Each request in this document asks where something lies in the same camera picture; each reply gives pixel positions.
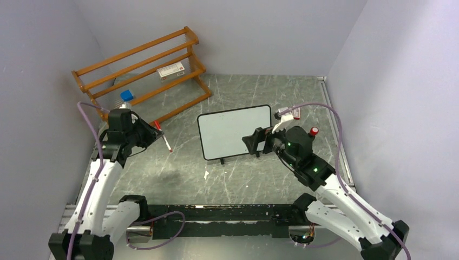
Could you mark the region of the red and white marker pen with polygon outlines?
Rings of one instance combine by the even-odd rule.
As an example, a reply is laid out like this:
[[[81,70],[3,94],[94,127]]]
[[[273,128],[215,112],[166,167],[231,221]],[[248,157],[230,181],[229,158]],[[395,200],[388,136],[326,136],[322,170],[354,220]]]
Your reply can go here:
[[[168,142],[168,140],[167,140],[167,138],[166,138],[166,136],[165,136],[165,133],[164,133],[164,131],[163,131],[162,128],[161,128],[160,123],[159,123],[157,120],[155,120],[155,121],[154,121],[154,125],[155,125],[156,129],[157,129],[159,132],[162,133],[162,139],[163,139],[163,141],[165,142],[165,144],[166,144],[167,149],[169,150],[169,152],[172,153],[172,152],[173,152],[173,149],[171,148],[171,146],[170,146],[170,144],[169,144],[169,142]]]

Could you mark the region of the small whiteboard with black frame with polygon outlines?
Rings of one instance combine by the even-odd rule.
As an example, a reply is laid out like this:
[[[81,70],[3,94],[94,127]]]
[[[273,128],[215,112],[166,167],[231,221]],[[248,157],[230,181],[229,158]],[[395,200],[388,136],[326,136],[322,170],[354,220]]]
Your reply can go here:
[[[249,154],[242,141],[258,127],[272,124],[271,107],[268,104],[200,114],[197,117],[203,158],[220,160]]]

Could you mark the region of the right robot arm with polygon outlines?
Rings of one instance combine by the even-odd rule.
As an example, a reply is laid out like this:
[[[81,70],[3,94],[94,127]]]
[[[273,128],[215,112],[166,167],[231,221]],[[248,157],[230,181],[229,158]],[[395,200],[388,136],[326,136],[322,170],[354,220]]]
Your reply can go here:
[[[258,145],[264,143],[264,154],[274,152],[301,184],[340,210],[330,210],[306,193],[292,210],[296,223],[309,221],[327,228],[352,244],[363,259],[395,259],[406,248],[408,225],[379,213],[349,188],[336,169],[314,154],[313,141],[318,133],[317,127],[306,131],[294,126],[275,133],[270,127],[258,127],[242,141],[249,154],[256,154]]]

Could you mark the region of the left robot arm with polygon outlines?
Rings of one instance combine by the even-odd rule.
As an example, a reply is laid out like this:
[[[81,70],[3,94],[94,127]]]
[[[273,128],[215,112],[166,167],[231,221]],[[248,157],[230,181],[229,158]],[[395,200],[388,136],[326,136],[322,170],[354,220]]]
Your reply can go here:
[[[54,259],[112,259],[114,247],[134,223],[148,222],[145,196],[122,197],[115,212],[105,216],[109,197],[134,147],[148,148],[161,139],[162,130],[129,108],[113,109],[108,127],[96,141],[87,183],[64,230],[52,233],[48,246]]]

